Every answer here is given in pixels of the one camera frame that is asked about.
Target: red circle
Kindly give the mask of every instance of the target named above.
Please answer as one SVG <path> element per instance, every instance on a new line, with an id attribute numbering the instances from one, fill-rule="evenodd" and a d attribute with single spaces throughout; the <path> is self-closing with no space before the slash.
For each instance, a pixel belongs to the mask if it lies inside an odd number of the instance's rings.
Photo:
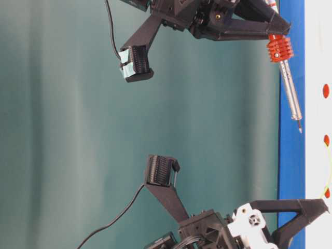
<path id="1" fill-rule="evenodd" d="M 324 143 L 326 144 L 326 146 L 330 145 L 330 138 L 328 137 L 328 135 L 324 136 Z"/>
<path id="2" fill-rule="evenodd" d="M 328 199 L 330 198 L 331 194 L 330 194 L 330 189 L 327 188 L 326 192 L 325 192 L 325 197 Z"/>
<path id="3" fill-rule="evenodd" d="M 324 98 L 327 98 L 330 94 L 330 88 L 328 87 L 328 84 L 325 84 L 323 87 L 323 96 Z"/>

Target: teal wall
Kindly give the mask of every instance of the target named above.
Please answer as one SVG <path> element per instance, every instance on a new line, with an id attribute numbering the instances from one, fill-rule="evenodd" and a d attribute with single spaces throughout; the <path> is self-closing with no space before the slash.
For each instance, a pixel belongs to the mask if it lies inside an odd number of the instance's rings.
<path id="1" fill-rule="evenodd" d="M 111 5 L 120 47 L 148 15 Z M 104 1 L 3 1 L 0 248 L 76 248 L 129 202 L 148 154 L 179 160 L 189 213 L 275 199 L 279 77 L 265 44 L 162 27 L 149 54 L 154 78 L 128 84 Z M 176 229 L 143 190 L 84 248 L 143 248 Z"/>

